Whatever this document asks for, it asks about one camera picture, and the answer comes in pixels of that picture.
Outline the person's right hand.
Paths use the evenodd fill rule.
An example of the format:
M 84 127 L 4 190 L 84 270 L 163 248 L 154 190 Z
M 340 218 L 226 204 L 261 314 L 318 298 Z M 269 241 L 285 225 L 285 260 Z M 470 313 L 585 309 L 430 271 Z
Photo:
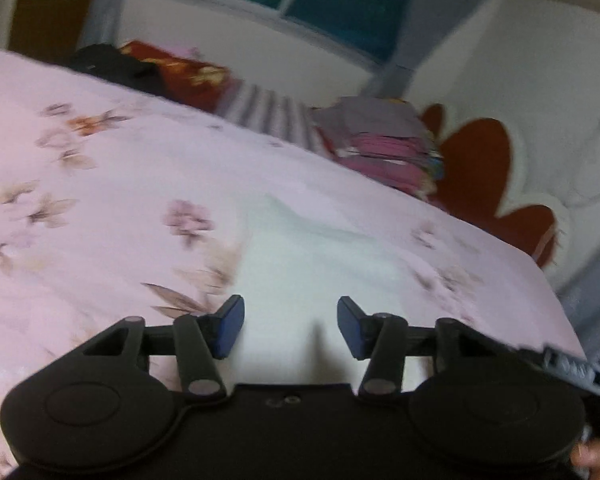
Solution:
M 573 467 L 588 472 L 588 480 L 600 480 L 600 439 L 579 443 L 571 452 Z

